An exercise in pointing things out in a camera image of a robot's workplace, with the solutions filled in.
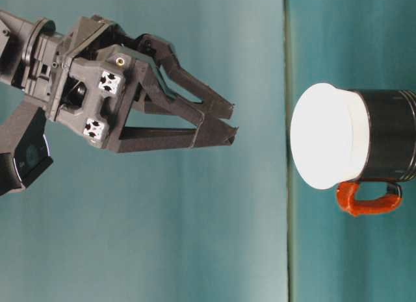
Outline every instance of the robotic arm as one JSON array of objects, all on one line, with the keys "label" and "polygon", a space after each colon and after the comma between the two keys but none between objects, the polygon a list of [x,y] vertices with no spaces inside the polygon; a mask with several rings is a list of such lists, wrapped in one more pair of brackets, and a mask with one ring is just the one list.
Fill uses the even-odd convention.
[{"label": "robotic arm", "polygon": [[[160,69],[200,99],[166,85]],[[25,97],[0,126],[0,195],[26,189],[51,165],[46,119],[115,153],[231,145],[233,105],[179,64],[174,48],[144,34],[132,39],[99,16],[65,36],[48,19],[30,23],[0,11],[0,81]],[[131,109],[179,116],[195,129],[126,127]]]}]

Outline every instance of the mug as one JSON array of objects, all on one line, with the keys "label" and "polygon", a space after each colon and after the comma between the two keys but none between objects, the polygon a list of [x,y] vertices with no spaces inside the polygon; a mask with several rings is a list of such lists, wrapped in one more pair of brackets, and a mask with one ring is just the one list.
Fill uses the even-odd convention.
[{"label": "mug", "polygon": [[[338,184],[342,210],[353,216],[390,212],[402,202],[398,183],[416,176],[416,94],[315,84],[295,106],[291,149],[310,186]],[[362,182],[387,183],[385,195],[357,200]]]}]

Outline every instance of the teal backdrop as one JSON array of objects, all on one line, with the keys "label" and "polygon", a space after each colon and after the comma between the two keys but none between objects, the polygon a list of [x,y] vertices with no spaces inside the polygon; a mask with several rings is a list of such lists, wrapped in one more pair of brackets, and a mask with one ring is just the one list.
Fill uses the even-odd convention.
[{"label": "teal backdrop", "polygon": [[[286,0],[289,114],[317,82],[416,89],[416,0]],[[291,165],[294,302],[415,301],[416,182],[392,214],[341,213],[335,189],[314,190]],[[365,185],[362,199],[384,186]]]},{"label": "teal backdrop", "polygon": [[[231,123],[240,127],[232,147],[113,155],[49,123],[55,163],[26,192],[0,199],[0,300],[286,301],[283,0],[0,0],[0,8],[53,19],[63,33],[79,16],[101,14],[132,36],[162,36],[185,68],[236,104]],[[22,94],[0,92],[4,121]]]}]

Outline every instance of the mug handle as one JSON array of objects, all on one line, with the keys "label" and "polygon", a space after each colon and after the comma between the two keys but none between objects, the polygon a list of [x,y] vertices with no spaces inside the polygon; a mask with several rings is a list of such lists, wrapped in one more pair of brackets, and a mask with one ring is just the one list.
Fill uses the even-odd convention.
[{"label": "mug handle", "polygon": [[387,192],[375,200],[356,200],[359,182],[342,182],[337,189],[339,207],[352,216],[388,213],[400,206],[402,188],[396,183],[387,183]]}]

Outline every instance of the white cap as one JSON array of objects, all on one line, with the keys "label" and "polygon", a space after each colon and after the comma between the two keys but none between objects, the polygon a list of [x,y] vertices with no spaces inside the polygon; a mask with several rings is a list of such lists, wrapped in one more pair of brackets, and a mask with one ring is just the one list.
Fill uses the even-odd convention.
[{"label": "white cap", "polygon": [[299,174],[319,190],[358,177],[367,161],[370,124],[360,95],[327,83],[307,89],[291,123],[291,148]]}]

